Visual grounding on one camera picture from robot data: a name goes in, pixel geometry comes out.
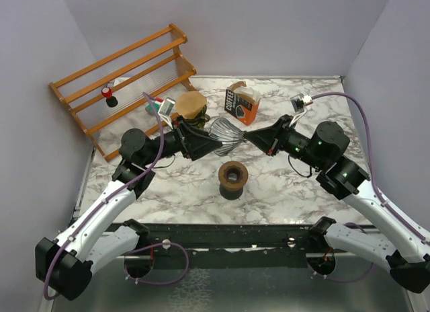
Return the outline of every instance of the black wire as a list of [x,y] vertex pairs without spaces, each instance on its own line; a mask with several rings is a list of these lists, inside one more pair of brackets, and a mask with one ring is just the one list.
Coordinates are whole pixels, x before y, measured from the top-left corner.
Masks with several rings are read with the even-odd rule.
[[291,168],[299,175],[299,176],[301,176],[301,177],[303,177],[303,178],[306,178],[306,179],[308,179],[308,178],[310,178],[311,176],[312,176],[312,166],[309,166],[309,174],[308,175],[303,175],[303,174],[301,174],[299,171],[297,171],[295,168],[294,168],[294,166],[291,164],[291,155],[290,154],[288,154],[288,163],[290,164],[290,166],[291,166]]
[[173,154],[173,161],[170,162],[170,164],[164,165],[164,166],[156,166],[153,169],[165,169],[166,167],[169,167],[170,165],[172,165],[175,160],[176,160],[176,154]]
[[218,139],[213,139],[212,137],[203,135],[203,134],[199,134],[198,132],[195,132],[194,130],[192,130],[190,127],[188,127],[187,125],[182,125],[181,127],[185,127],[185,129],[190,132],[191,134],[193,134],[194,136],[199,136],[202,137],[203,139],[208,139],[209,141],[215,141],[215,142],[221,142],[221,143],[235,143],[235,142],[243,142],[243,140],[241,139],[236,139],[233,141],[219,141]]

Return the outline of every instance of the cardboard box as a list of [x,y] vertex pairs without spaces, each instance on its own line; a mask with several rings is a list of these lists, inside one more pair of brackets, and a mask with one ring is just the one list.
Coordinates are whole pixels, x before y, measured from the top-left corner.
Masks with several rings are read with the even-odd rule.
[[224,109],[245,125],[250,125],[257,115],[261,94],[247,83],[239,81],[226,89]]

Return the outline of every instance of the gray wall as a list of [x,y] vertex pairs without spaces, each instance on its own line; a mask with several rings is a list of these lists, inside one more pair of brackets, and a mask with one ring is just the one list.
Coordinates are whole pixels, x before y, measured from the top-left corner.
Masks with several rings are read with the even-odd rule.
[[[390,0],[345,91],[369,117],[379,185],[430,229],[430,0]],[[355,123],[361,123],[354,108]],[[363,126],[359,125],[363,136]],[[430,290],[427,294],[430,302]]]
[[203,75],[344,75],[386,0],[64,0],[97,59],[176,23]]
[[90,145],[48,90],[93,62],[62,0],[0,0],[0,310],[36,311],[34,246],[71,217]]

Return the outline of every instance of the white marble surface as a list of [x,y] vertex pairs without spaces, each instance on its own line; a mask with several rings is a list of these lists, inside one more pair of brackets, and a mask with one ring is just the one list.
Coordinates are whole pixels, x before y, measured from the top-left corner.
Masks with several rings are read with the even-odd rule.
[[[222,116],[241,129],[256,129],[273,124],[282,114],[292,114],[289,97],[297,93],[316,94],[327,91],[343,91],[339,79],[247,79],[252,88],[263,95],[255,121],[245,126],[224,111],[225,88],[237,81],[234,78],[196,77],[194,86],[208,98],[208,114]],[[182,92],[171,90],[164,94],[177,97]],[[137,112],[127,118],[124,130],[120,125],[115,133],[104,139],[118,143],[120,133],[130,125],[142,128],[147,114]],[[323,120],[338,122],[351,138],[346,155],[365,167],[363,154],[354,129],[347,102],[341,97],[319,99],[311,111],[299,121],[297,129],[312,136],[316,125]],[[230,160],[246,165],[249,181],[238,200],[228,201],[219,194],[218,169]],[[170,163],[164,159],[159,165]],[[292,160],[296,169],[307,172],[308,168]],[[106,163],[99,153],[93,161],[83,197],[81,213],[93,203],[110,180],[120,158]],[[303,224],[314,223],[321,216],[332,217],[339,222],[368,223],[355,209],[346,206],[327,194],[315,181],[298,176],[288,165],[287,154],[268,157],[245,143],[229,156],[209,154],[195,162],[177,155],[175,163],[167,169],[158,169],[146,192],[129,206],[115,222],[136,219],[143,223],[220,223],[220,224]]]

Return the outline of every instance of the red cap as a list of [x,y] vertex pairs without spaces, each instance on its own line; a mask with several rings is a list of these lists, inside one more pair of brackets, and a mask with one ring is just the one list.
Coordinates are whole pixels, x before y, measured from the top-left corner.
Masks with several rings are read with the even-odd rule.
[[101,94],[106,98],[111,98],[112,97],[112,90],[108,87],[105,87],[101,90]]

